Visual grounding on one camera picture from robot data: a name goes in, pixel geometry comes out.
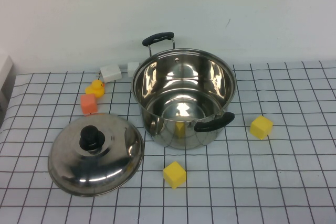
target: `white cube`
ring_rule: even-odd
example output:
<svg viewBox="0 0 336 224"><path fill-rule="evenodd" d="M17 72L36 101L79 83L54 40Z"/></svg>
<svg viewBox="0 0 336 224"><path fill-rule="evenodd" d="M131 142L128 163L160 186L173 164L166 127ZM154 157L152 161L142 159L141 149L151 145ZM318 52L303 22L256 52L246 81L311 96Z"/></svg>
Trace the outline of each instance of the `white cube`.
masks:
<svg viewBox="0 0 336 224"><path fill-rule="evenodd" d="M139 66L138 62L129 62L127 64L128 77L133 77L134 72L136 71L136 69L138 68L138 66Z"/></svg>
<svg viewBox="0 0 336 224"><path fill-rule="evenodd" d="M100 72L105 83L121 79L121 71L117 64L101 67Z"/></svg>

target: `black handle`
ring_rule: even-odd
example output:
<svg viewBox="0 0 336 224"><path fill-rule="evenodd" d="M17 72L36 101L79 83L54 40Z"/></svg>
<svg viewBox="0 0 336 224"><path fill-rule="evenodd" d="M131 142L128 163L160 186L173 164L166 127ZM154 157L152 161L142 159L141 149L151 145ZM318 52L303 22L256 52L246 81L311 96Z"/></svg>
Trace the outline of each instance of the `black handle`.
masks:
<svg viewBox="0 0 336 224"><path fill-rule="evenodd" d="M147 47L156 42L163 41L165 39L171 40L172 38L174 38L174 33L172 33L171 31L168 31L166 33L154 34L152 36L149 36L147 39L144 39L142 41L142 45Z"/></svg>
<svg viewBox="0 0 336 224"><path fill-rule="evenodd" d="M103 146L105 136L93 125L85 126L80 131L79 146L85 151L93 151Z"/></svg>
<svg viewBox="0 0 336 224"><path fill-rule="evenodd" d="M196 132L215 131L220 128L223 128L224 126L227 126L230 122L233 121L234 118L235 118L234 113L225 112L221 118L214 119L206 123L201 123L201 122L196 123L194 126L194 130Z"/></svg>

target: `pot rim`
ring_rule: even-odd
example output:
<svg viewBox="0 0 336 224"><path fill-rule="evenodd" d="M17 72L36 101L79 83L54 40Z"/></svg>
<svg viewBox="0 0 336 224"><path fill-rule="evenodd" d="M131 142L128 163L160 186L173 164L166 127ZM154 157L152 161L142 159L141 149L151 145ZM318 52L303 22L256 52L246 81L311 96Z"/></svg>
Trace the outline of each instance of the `pot rim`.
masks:
<svg viewBox="0 0 336 224"><path fill-rule="evenodd" d="M171 119L166 119L166 118L163 118L162 116L159 116L159 115L156 115L150 111L148 111L139 101L139 99L137 98L137 96L135 95L134 93L134 88L135 88L135 81L136 79L138 78L138 73L141 72L145 67L147 67L150 63L152 63L155 59L160 59L160 58L164 58L166 56L169 56L170 53L181 53L181 52L186 52L186 51L189 51L191 53L194 53L194 54L199 54L203 57L206 57L206 58L209 58L210 60L215 60L215 62L219 65L223 65L225 68L227 68L229 70L229 74L230 76L232 77L232 83L233 83L233 88L232 88L232 93L231 93L231 96L229 97L229 99L227 100L227 102L225 103L225 105L223 107L221 107L220 110L218 110L216 113L213 113L205 118L201 118L201 119L194 119L194 120L185 120L185 121L178 121L178 120L171 120ZM132 94L137 102L137 104L143 108L144 110L147 111L147 113L153 115L153 116L156 116L158 118L161 118L163 120L167 120L167 121L171 121L171 122L185 122L185 123L190 123L190 122L197 122L197 121L204 121L206 119L213 119L212 117L217 115L219 112L223 111L232 101L233 97L235 96L235 93L236 93L236 89L237 89L237 80L236 80L236 76L234 74L234 72L232 71L231 67L225 62L223 61L220 57L218 56L215 56L209 52L206 52L206 51L202 51L202 50L198 50L198 49L193 49L193 48L175 48L175 49L169 49L169 50L165 50L165 51L162 51L162 52L158 52L150 57L148 57L146 60L144 60L141 65L138 66L138 68L136 69L136 71L134 72L134 75L133 75L133 79L132 79L132 86L131 86L131 89L132 89Z"/></svg>

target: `pot handle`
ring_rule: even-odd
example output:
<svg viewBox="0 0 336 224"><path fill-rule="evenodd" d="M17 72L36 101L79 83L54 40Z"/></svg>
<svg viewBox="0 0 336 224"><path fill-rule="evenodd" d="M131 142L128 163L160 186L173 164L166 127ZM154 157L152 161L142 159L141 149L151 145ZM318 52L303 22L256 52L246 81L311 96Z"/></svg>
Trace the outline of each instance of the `pot handle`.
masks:
<svg viewBox="0 0 336 224"><path fill-rule="evenodd" d="M225 112L221 118L214 119L206 123L202 123L202 122L196 123L194 126L194 130L196 132L215 131L220 128L223 128L224 126L227 126L230 122L233 121L234 118L235 118L234 113Z"/></svg>
<svg viewBox="0 0 336 224"><path fill-rule="evenodd" d="M157 43L159 41L163 41L165 39L169 39L173 41L174 44L174 48L175 48L175 43L174 43L174 33L172 33L171 31L168 31L166 33L159 33L159 34L154 34L152 36L149 36L148 38L144 39L142 41L142 45L145 47L150 46L151 44Z"/></svg>

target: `white wall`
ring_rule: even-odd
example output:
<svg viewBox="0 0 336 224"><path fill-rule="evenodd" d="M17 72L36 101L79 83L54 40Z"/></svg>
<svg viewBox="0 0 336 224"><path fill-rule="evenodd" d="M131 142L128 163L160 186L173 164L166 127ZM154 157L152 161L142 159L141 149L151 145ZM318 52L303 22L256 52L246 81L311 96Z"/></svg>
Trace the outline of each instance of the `white wall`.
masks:
<svg viewBox="0 0 336 224"><path fill-rule="evenodd" d="M0 47L20 72L141 61L162 31L231 63L335 59L336 0L0 0Z"/></svg>

